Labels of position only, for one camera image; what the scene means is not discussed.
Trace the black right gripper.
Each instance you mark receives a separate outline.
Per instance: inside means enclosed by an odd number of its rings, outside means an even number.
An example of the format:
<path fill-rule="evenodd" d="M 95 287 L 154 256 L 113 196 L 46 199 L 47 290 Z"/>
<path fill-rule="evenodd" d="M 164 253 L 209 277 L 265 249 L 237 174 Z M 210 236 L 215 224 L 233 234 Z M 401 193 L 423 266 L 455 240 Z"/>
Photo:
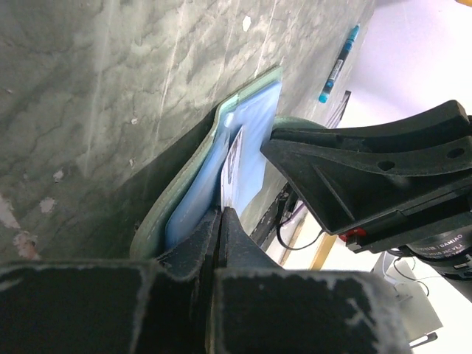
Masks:
<path fill-rule="evenodd" d="M 471 116 L 457 101 L 382 125 L 283 125 L 262 153 L 355 253 L 396 249 L 471 281 Z"/>

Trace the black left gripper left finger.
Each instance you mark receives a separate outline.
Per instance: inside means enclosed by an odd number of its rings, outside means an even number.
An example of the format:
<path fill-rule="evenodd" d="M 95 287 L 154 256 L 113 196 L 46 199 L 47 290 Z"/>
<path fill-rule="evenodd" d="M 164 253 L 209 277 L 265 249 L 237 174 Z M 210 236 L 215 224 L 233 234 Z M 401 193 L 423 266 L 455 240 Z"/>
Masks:
<path fill-rule="evenodd" d="M 155 260 L 1 265 L 3 353 L 204 353 L 221 212 Z"/>

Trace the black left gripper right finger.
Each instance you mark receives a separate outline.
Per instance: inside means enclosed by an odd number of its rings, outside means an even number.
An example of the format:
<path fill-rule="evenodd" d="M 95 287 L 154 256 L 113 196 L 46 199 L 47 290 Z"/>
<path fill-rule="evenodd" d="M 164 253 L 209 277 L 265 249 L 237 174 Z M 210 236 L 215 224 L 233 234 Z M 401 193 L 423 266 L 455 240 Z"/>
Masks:
<path fill-rule="evenodd" d="M 409 353 L 392 289 L 363 271 L 289 271 L 221 219 L 211 353 Z"/>

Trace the grey credit card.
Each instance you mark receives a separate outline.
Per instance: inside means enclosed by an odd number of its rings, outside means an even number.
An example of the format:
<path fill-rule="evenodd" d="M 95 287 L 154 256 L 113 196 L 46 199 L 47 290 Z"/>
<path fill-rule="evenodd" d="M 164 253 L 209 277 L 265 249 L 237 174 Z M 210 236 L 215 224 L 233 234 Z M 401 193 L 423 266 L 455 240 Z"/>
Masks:
<path fill-rule="evenodd" d="M 236 209 L 243 133 L 244 127 L 241 127 L 233 140 L 221 171 L 222 209 L 226 207 Z"/>

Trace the green card holder wallet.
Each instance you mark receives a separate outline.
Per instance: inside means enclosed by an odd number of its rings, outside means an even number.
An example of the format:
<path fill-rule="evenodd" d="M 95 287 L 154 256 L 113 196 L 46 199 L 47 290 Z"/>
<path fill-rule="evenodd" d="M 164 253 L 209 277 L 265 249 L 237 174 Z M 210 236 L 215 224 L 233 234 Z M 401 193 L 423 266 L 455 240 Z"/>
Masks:
<path fill-rule="evenodd" d="M 209 132 L 156 199 L 131 242 L 133 260 L 146 260 L 176 247 L 220 199 L 223 167 L 233 164 L 246 180 L 234 198 L 242 213 L 263 187 L 266 158 L 260 152 L 271 131 L 285 123 L 311 125 L 298 117 L 278 117 L 282 67 L 273 66 L 216 107 Z M 239 150 L 232 162 L 232 146 Z"/>

